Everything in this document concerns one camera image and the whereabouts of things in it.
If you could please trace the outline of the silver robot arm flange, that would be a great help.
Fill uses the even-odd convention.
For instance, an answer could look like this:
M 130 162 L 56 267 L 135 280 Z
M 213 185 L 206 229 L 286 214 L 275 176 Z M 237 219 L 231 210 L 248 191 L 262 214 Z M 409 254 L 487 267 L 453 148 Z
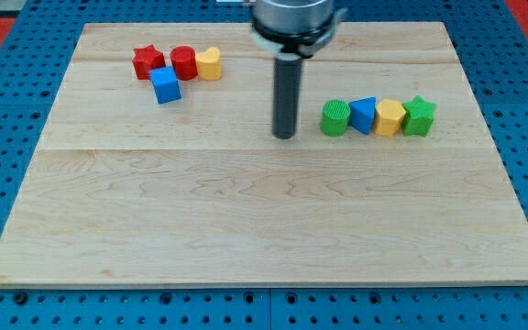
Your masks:
M 334 0 L 257 0 L 250 7 L 251 37 L 277 59 L 310 59 L 326 47 L 346 8 Z

